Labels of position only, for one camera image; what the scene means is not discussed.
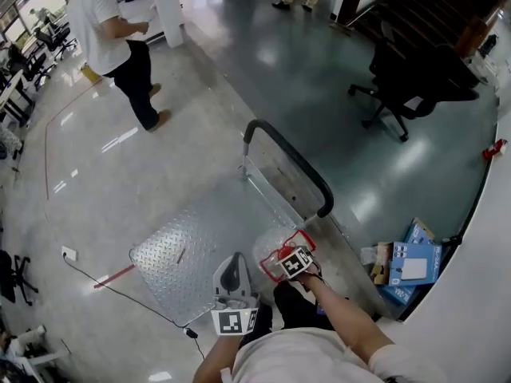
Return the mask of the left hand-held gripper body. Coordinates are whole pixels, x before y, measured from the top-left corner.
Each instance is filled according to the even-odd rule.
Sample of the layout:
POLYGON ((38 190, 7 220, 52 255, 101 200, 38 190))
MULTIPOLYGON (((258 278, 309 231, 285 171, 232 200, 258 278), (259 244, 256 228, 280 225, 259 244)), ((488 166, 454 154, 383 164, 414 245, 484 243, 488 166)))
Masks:
POLYGON ((215 296, 210 314, 219 336, 244 336, 254 330, 258 310, 258 294, 242 298, 215 296))

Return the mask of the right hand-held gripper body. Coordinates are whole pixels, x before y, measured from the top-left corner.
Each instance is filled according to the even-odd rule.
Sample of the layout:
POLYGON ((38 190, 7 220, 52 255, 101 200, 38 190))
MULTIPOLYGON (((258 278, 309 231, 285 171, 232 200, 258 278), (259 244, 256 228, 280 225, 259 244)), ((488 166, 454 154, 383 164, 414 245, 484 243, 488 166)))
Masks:
POLYGON ((292 279, 306 271, 313 263, 309 251, 302 247, 296 247, 288 255, 278 261, 279 267, 284 276, 292 279))

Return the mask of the clear container with red lid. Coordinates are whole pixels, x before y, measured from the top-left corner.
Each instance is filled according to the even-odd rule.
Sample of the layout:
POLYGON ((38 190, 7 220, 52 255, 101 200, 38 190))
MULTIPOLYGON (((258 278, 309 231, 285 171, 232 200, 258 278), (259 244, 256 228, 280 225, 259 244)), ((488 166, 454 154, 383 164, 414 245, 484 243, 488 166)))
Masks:
POLYGON ((261 235, 254 244, 253 255, 259 269, 273 282, 288 279, 279 267, 278 261, 296 247, 306 248, 312 256, 316 245, 304 230, 276 228, 261 235))

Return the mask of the metal platform trolley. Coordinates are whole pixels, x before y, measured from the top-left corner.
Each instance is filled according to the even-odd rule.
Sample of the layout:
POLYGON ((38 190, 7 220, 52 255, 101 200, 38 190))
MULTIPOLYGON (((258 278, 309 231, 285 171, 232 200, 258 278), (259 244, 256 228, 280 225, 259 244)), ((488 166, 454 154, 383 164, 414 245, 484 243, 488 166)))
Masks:
POLYGON ((186 327, 209 312, 215 306, 215 296, 242 298, 266 290, 273 281, 255 261, 256 240, 276 228, 304 230, 333 209, 334 196, 328 184, 267 121, 250 121, 243 143, 243 159, 237 170, 198 196, 129 253, 161 308, 179 327, 186 327), (319 190, 323 204, 312 217, 301 218, 250 160, 249 147, 256 129, 266 132, 319 190), (183 259, 177 265, 184 247, 183 259), (216 294, 213 275, 236 252, 245 258, 251 293, 216 294))

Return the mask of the person's right forearm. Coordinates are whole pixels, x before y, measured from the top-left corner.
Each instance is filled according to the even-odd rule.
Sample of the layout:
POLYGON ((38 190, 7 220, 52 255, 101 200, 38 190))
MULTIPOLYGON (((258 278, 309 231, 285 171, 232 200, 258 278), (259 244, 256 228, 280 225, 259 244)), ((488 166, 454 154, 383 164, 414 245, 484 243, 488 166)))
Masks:
POLYGON ((304 273, 298 280, 315 296, 344 344, 364 362, 379 349, 394 344, 366 312, 338 295, 318 276, 304 273))

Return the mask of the person's black trousers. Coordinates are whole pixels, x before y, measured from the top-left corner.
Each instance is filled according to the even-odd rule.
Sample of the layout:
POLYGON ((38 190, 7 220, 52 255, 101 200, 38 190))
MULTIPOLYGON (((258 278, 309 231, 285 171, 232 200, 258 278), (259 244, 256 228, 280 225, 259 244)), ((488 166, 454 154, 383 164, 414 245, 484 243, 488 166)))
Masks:
MULTIPOLYGON (((334 330, 327 316, 318 313, 316 304, 306 300, 289 282, 280 282, 273 290, 273 297, 282 316, 284 329, 317 328, 334 330)), ((244 337, 244 340, 255 340, 269 334, 272 330, 272 319, 272 308, 265 303, 261 303, 254 329, 244 337)))

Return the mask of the person's white shirt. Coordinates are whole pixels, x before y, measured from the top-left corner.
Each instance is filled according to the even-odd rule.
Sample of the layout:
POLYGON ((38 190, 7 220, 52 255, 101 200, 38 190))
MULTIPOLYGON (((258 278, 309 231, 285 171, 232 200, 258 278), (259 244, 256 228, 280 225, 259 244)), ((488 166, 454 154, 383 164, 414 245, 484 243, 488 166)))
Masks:
POLYGON ((350 359, 335 339, 313 330, 270 333, 245 345, 221 383, 410 383, 397 371, 350 359))

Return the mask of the brown cardboard box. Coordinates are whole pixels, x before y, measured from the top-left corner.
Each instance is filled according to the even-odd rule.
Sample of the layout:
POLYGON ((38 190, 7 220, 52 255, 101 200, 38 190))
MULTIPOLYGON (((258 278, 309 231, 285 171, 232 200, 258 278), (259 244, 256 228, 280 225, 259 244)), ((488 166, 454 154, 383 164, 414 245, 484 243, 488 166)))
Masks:
POLYGON ((392 244, 379 243, 375 248, 375 259, 370 278, 377 286, 387 286, 390 278, 392 244))

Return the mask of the flat blue box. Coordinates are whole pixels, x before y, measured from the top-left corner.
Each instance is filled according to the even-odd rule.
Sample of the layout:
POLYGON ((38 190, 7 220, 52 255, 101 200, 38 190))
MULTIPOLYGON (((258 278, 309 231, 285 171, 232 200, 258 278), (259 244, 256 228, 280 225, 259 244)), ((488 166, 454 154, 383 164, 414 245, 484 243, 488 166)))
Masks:
POLYGON ((406 306, 416 290, 416 286, 382 286, 379 292, 391 301, 406 306))

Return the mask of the large blue box white panel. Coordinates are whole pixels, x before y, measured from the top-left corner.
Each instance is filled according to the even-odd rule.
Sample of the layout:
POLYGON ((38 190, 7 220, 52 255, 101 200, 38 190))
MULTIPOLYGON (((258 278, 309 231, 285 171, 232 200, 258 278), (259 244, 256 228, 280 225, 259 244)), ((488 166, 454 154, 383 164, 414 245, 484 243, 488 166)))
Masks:
POLYGON ((421 286, 438 280, 442 246, 392 243, 388 286, 421 286))

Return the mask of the small blue box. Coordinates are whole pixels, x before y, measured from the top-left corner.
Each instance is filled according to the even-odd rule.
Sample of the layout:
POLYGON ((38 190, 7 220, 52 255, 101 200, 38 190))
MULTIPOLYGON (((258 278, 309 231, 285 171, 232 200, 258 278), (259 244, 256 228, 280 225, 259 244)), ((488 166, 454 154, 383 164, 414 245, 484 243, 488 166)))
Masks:
POLYGON ((434 244, 434 234, 418 218, 414 218, 404 238, 405 243, 434 244))

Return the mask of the black office chair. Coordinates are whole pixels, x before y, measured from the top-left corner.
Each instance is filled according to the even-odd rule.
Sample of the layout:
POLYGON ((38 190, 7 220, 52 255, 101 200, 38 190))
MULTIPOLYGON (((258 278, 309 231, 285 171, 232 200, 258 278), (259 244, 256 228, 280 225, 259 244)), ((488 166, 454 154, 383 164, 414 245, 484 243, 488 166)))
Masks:
POLYGON ((350 85, 348 94, 364 93, 380 101, 370 119, 362 121, 369 128, 388 109, 402 129, 401 142, 409 139, 404 119, 429 116, 441 102, 475 101, 480 79, 458 56, 454 48, 441 44, 419 48, 407 57, 394 49, 394 29, 381 24, 382 39, 376 44, 369 70, 375 87, 350 85))
POLYGON ((26 264, 31 263, 29 257, 21 258, 15 255, 13 258, 4 250, 0 250, 0 295, 9 302, 15 303, 15 288, 18 287, 22 293, 22 297, 28 306, 32 306, 27 296, 25 287, 38 294, 38 288, 32 286, 24 277, 26 264))

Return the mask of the red fire extinguisher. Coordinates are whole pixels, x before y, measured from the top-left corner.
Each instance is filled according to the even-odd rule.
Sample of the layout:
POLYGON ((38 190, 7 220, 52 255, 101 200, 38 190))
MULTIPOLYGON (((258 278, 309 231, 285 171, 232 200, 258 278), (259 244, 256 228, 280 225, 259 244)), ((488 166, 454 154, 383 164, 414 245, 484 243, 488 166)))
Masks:
POLYGON ((506 139, 497 140, 492 146, 482 152, 482 158, 486 161, 492 160, 495 156, 503 155, 507 148, 508 141, 506 139))

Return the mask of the yellow bin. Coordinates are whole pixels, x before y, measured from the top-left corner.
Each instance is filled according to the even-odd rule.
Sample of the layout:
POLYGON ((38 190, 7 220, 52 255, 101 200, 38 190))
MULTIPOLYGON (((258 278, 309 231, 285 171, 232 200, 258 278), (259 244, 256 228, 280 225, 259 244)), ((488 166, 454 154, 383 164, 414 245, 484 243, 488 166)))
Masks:
POLYGON ((89 82, 92 84, 92 85, 95 85, 96 83, 98 83, 99 81, 101 81, 102 79, 102 76, 95 73, 89 66, 88 63, 85 63, 81 68, 80 68, 82 74, 89 80, 89 82))

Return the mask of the white table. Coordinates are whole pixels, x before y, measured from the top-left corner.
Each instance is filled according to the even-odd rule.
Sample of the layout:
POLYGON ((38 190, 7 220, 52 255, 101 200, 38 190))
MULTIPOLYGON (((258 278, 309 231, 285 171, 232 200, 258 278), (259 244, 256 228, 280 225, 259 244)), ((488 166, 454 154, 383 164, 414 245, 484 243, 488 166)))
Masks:
POLYGON ((128 22, 147 22, 148 31, 145 34, 136 33, 129 39, 154 43, 164 38, 164 31, 154 0, 117 0, 121 16, 128 22))

